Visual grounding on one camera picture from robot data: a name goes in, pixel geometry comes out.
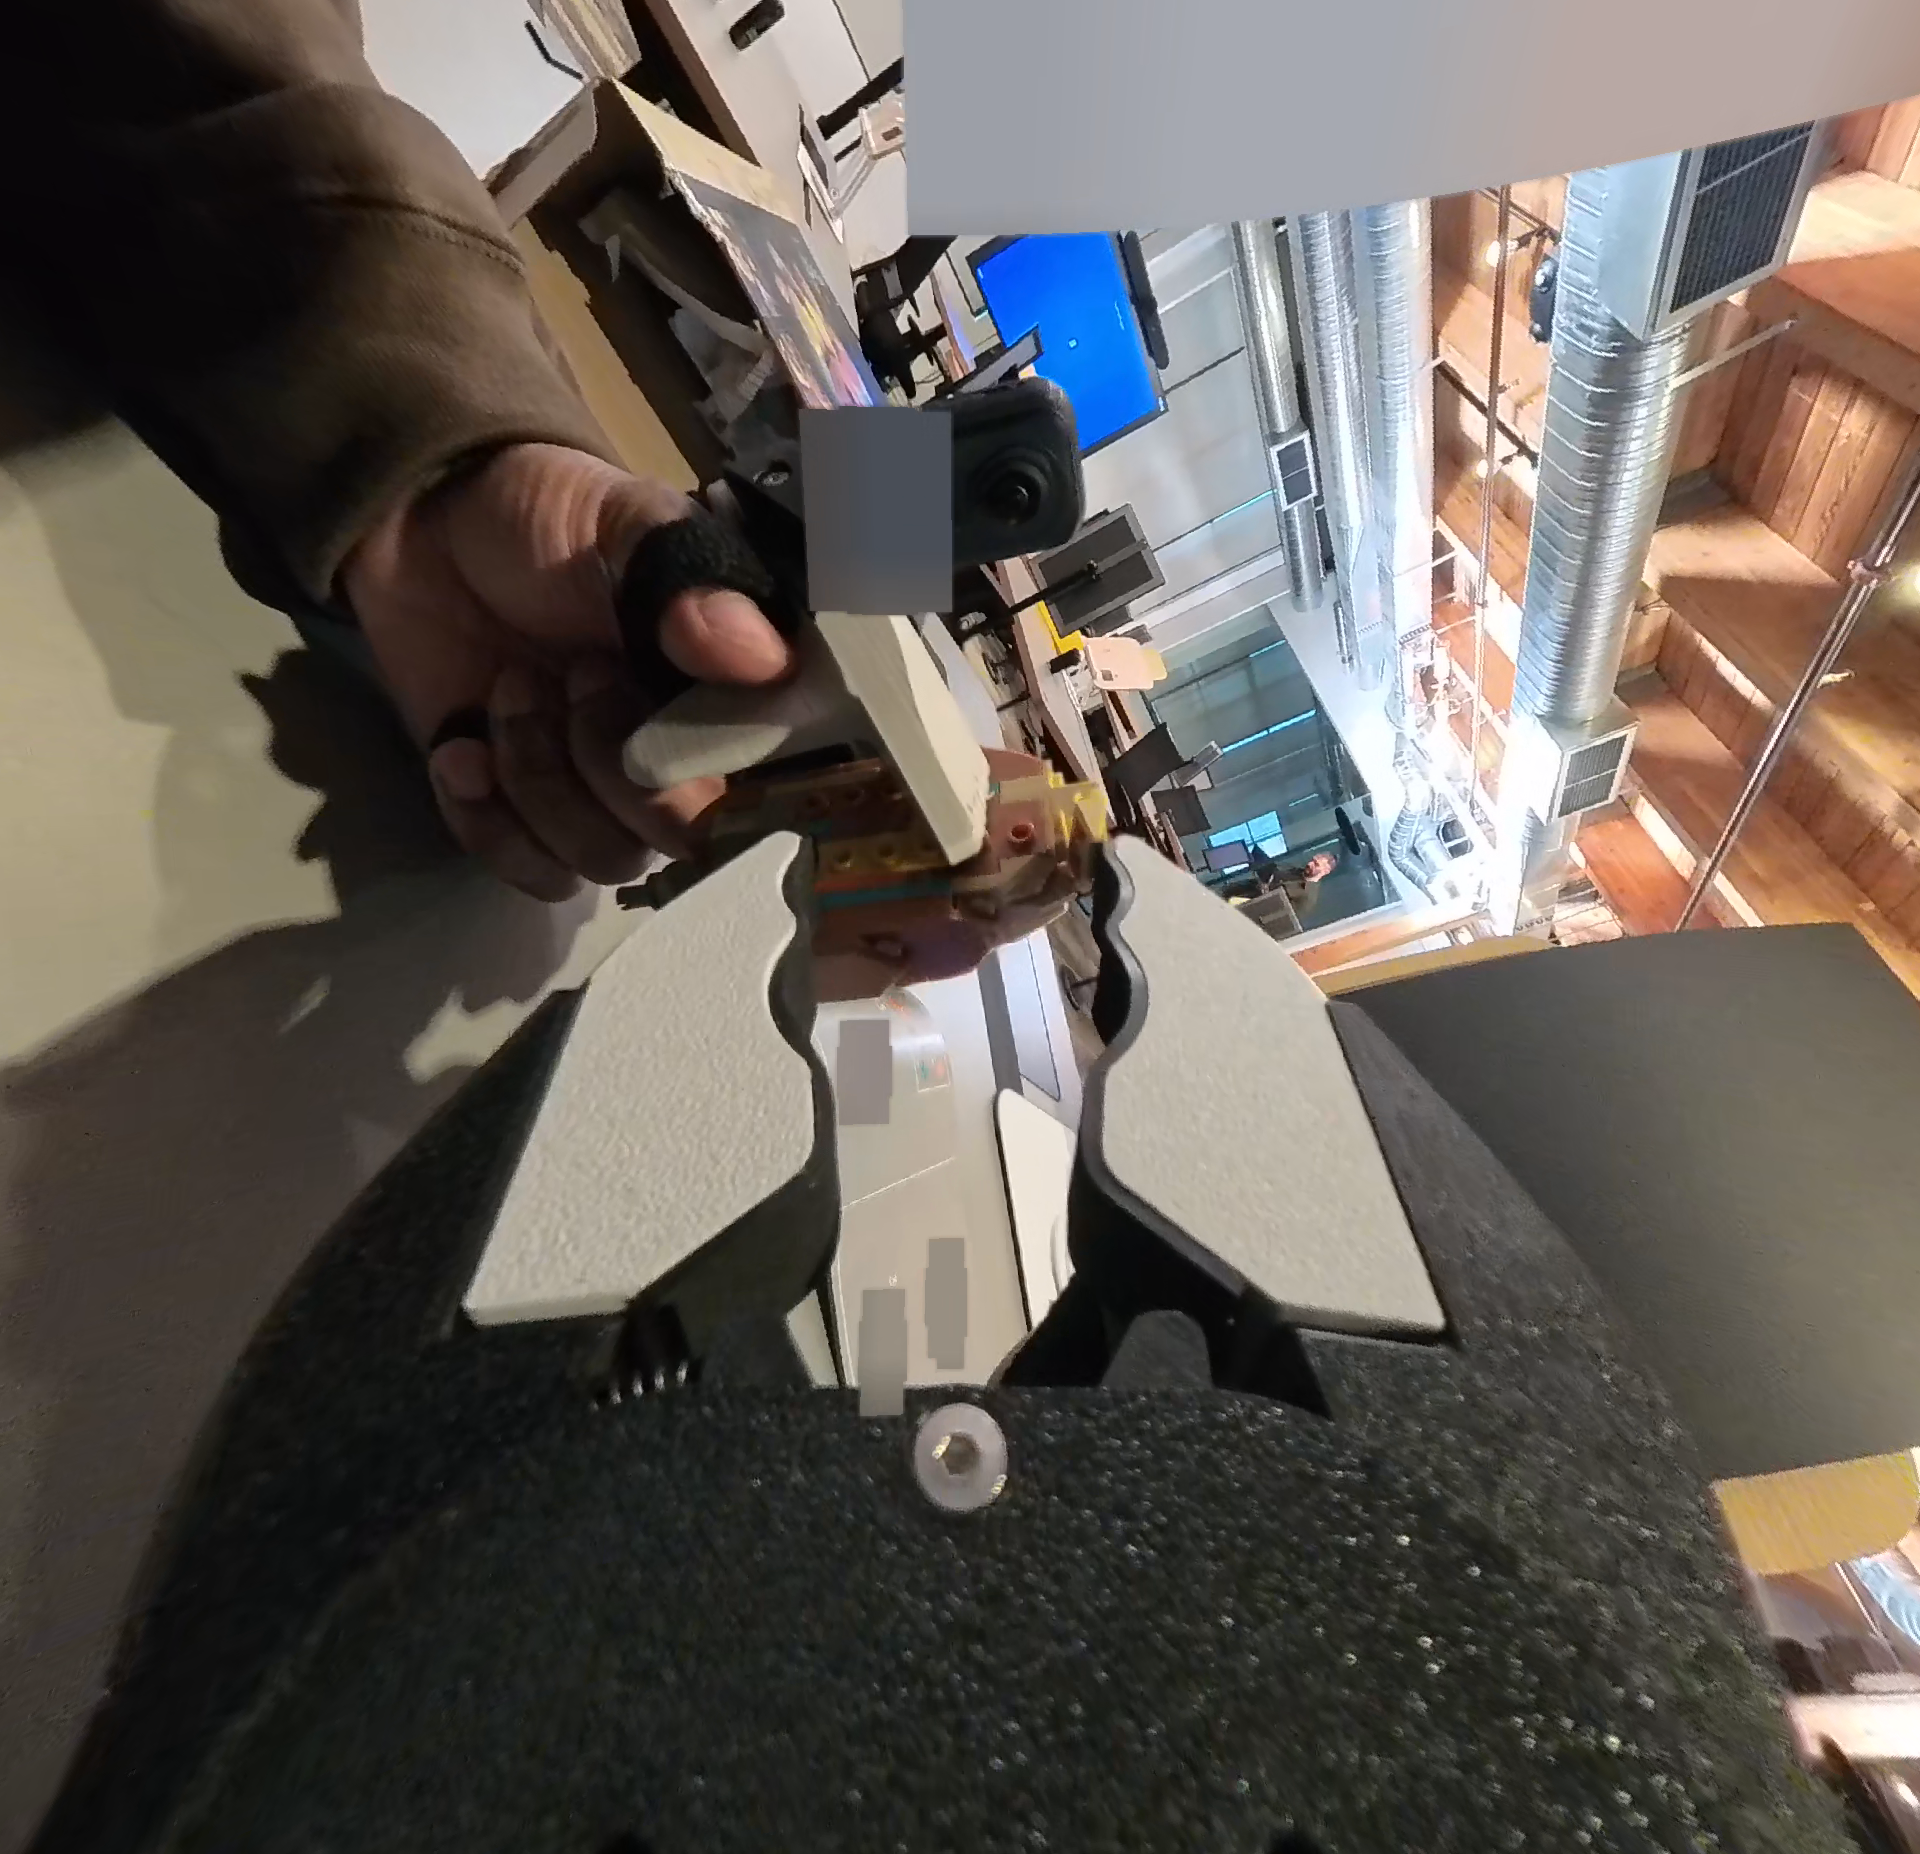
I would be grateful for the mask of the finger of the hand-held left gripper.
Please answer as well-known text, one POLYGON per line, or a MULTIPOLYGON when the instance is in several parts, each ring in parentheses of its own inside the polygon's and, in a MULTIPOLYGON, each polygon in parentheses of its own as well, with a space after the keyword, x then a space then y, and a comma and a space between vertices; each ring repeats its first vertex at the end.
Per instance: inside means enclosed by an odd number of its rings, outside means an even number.
POLYGON ((988 838, 994 777, 918 627, 903 617, 821 617, 819 634, 947 863, 975 859, 988 838))

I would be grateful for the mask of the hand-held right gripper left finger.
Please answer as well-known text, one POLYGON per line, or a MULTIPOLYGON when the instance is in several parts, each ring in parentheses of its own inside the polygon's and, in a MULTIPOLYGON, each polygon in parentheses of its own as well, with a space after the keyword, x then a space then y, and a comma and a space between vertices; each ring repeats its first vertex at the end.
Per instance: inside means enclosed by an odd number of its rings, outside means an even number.
POLYGON ((480 1245, 469 1323, 636 1320, 663 1382, 770 1320, 815 1382, 838 1381, 813 882, 800 834, 760 840, 595 971, 480 1245))

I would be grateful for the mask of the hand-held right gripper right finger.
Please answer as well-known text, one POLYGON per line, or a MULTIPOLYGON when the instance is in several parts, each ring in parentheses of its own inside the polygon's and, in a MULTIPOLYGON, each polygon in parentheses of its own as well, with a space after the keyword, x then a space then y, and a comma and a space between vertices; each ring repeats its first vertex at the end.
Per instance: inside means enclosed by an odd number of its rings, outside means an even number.
POLYGON ((1095 1026, 1068 1186, 1065 1367, 1146 1325, 1200 1381, 1316 1394, 1310 1341, 1426 1352, 1451 1325, 1329 1000, 1135 838, 1093 886, 1095 1026))

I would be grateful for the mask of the brown and tan brick model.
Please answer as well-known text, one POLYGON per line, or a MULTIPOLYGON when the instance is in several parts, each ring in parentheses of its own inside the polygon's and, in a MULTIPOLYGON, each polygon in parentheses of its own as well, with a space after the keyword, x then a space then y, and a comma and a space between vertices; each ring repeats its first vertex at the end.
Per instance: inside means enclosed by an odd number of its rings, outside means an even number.
POLYGON ((975 973, 1061 922, 1091 891, 1112 832, 1106 792, 1009 750, 990 766, 985 840, 947 861, 891 762, 821 756, 737 777, 692 829, 701 861, 770 834, 813 849, 813 954, 823 1000, 975 973))

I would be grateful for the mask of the person's left forearm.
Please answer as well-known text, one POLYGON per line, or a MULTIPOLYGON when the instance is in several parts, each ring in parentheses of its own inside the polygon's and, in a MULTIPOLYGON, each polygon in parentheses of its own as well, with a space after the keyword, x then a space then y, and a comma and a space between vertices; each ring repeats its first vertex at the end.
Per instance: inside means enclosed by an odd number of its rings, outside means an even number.
POLYGON ((284 613, 494 452, 612 457, 359 0, 5 0, 5 288, 284 613))

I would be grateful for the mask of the grey desk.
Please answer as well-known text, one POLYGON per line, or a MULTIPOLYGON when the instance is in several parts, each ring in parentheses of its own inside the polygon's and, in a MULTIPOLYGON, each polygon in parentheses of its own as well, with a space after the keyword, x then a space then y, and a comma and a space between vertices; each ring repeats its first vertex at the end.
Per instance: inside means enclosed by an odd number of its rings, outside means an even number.
POLYGON ((324 1232, 633 931, 439 825, 383 703, 126 431, 5 455, 5 1851, 324 1232))

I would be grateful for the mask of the person's left hand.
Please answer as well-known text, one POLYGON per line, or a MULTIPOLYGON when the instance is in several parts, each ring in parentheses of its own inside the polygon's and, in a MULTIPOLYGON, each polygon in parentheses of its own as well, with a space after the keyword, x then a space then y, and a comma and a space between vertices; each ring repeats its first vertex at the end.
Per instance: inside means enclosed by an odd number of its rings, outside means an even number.
POLYGON ((460 846, 560 905, 686 853, 716 781, 646 790, 627 743, 655 705, 623 642, 617 581, 703 509, 587 452, 496 452, 383 518, 338 594, 421 745, 460 846))

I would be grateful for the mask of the grey monitor on stand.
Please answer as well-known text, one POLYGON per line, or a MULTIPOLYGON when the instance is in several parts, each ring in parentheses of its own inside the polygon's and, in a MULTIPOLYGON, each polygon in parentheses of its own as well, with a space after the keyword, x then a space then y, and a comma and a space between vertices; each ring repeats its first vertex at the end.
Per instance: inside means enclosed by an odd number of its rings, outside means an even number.
POLYGON ((1127 619, 1143 596, 1165 585, 1158 553, 1131 505, 1091 518, 1063 556, 1072 587, 1055 610, 1063 636, 1108 634, 1105 621, 1127 619))

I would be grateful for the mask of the grey instruction booklet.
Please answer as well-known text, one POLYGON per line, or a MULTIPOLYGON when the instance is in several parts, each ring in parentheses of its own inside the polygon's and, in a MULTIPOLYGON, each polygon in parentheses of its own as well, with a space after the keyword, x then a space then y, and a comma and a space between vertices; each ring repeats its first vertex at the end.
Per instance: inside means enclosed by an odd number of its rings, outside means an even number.
POLYGON ((996 1135, 996 1078, 979 979, 926 983, 821 1009, 813 1042, 842 1095, 840 1044, 853 1026, 890 1025, 888 1122, 850 1122, 836 1106, 840 1245, 831 1270, 832 1329, 859 1384, 863 1295, 905 1291, 909 1388, 985 1384, 1030 1331, 1030 1314, 996 1135), (928 1341, 930 1247, 960 1242, 969 1282, 964 1360, 945 1369, 928 1341))

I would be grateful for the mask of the cardboard toy box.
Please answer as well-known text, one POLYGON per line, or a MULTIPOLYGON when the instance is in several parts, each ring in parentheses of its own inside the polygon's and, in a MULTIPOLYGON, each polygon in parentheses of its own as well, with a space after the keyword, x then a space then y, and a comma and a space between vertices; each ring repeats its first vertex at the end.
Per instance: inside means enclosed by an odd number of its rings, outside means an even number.
POLYGON ((888 402, 794 189, 661 107, 589 86, 486 183, 579 275, 616 351, 709 427, 775 379, 804 406, 888 402))

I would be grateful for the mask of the blue wall screen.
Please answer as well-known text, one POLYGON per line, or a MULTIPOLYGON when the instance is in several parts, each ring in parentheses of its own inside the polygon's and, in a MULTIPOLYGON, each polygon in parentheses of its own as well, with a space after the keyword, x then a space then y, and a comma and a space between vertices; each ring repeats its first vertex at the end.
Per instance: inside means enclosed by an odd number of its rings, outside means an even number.
POLYGON ((1019 235, 969 256, 1006 345, 1036 336, 1036 372, 1072 404, 1086 455, 1165 412, 1169 349, 1141 235, 1019 235))

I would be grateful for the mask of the thin silver air duct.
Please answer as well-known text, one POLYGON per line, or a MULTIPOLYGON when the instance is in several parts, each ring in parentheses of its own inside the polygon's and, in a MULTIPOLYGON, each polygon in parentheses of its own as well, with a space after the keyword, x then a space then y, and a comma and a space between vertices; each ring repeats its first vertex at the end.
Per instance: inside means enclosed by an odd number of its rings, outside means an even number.
POLYGON ((1430 202, 1242 219, 1230 248, 1291 602, 1384 690, 1434 621, 1430 202))

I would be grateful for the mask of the large silver air duct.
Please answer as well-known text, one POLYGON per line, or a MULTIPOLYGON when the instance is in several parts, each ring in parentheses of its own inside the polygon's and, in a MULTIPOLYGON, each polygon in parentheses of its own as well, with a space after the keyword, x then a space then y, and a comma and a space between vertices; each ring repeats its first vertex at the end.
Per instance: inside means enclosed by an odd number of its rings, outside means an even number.
POLYGON ((1649 185, 1624 162, 1565 197, 1508 760, 1615 737, 1626 640, 1677 448, 1694 316, 1649 332, 1639 286, 1622 320, 1620 252, 1649 246, 1649 185))

